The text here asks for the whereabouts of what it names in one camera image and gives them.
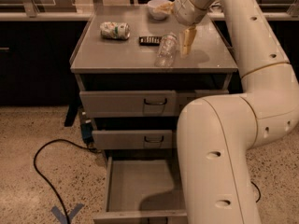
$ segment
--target can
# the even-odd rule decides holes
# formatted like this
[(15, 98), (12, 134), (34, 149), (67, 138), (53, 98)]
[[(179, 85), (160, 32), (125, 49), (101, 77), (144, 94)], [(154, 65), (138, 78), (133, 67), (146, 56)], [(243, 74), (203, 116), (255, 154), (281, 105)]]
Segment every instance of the can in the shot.
[(130, 37), (130, 26), (126, 22), (106, 21), (101, 23), (100, 28), (105, 39), (126, 40)]

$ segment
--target cord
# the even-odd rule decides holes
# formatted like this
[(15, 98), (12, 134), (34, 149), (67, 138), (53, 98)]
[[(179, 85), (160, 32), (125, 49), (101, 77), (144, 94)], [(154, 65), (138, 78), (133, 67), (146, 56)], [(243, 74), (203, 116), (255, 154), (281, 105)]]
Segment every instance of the cord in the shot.
[(64, 209), (64, 215), (65, 215), (65, 218), (66, 218), (66, 223), (67, 224), (70, 224), (71, 221), (70, 221), (70, 218), (69, 218), (69, 215), (67, 214), (67, 211), (66, 211), (66, 208), (65, 208), (65, 205), (64, 205), (64, 201), (63, 199), (61, 198), (61, 196), (59, 195), (58, 191), (56, 190), (56, 188), (50, 183), (50, 181), (38, 170), (37, 168), (37, 165), (36, 165), (36, 160), (37, 160), (37, 156), (38, 154), (41, 152), (41, 150), (43, 150), (46, 146), (50, 145), (50, 144), (53, 144), (53, 143), (56, 143), (56, 142), (66, 142), (70, 145), (73, 145), (75, 147), (78, 147), (78, 148), (81, 148), (83, 150), (87, 150), (87, 151), (91, 151), (92, 153), (101, 153), (101, 152), (97, 152), (96, 151), (96, 148), (87, 148), (87, 147), (82, 147), (82, 146), (79, 146), (69, 140), (66, 140), (66, 139), (54, 139), (52, 141), (49, 141), (47, 144), (45, 144), (43, 147), (41, 147), (37, 153), (35, 154), (35, 157), (34, 157), (34, 167), (36, 169), (36, 172), (49, 184), (49, 186), (52, 188), (52, 190), (55, 192), (57, 198), (59, 199), (59, 202), (61, 204), (61, 206), (63, 207)]
[(258, 190), (258, 192), (259, 192), (259, 197), (258, 197), (258, 199), (255, 201), (256, 203), (258, 203), (258, 202), (261, 200), (261, 198), (262, 198), (262, 193), (261, 193), (259, 187), (258, 187), (254, 182), (251, 181), (251, 184), (252, 184), (252, 185)]

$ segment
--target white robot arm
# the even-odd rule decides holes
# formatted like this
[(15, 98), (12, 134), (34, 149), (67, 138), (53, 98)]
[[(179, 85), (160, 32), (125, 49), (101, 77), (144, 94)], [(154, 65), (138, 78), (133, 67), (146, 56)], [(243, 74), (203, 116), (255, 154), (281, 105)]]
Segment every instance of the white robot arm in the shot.
[[(185, 25), (214, 0), (175, 0)], [(246, 151), (289, 133), (299, 120), (299, 87), (289, 60), (255, 0), (221, 0), (241, 94), (189, 103), (178, 120), (178, 159), (189, 224), (261, 223)]]

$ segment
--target drawer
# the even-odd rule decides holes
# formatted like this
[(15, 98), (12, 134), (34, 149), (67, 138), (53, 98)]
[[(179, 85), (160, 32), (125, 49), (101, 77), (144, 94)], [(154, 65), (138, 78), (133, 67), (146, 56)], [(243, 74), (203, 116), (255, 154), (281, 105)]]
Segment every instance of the drawer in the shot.
[(176, 134), (171, 130), (93, 131), (98, 149), (172, 148)]
[(225, 91), (82, 91), (89, 118), (178, 116), (195, 98)]
[(100, 224), (187, 224), (178, 159), (113, 160), (107, 164)]

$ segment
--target plastic bottle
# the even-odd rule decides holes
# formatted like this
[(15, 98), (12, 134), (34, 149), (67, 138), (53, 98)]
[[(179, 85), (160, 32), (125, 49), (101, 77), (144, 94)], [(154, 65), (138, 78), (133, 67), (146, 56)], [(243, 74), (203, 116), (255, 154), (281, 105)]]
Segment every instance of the plastic bottle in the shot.
[(177, 36), (173, 33), (164, 35), (161, 39), (155, 66), (167, 68), (172, 66), (177, 53)]

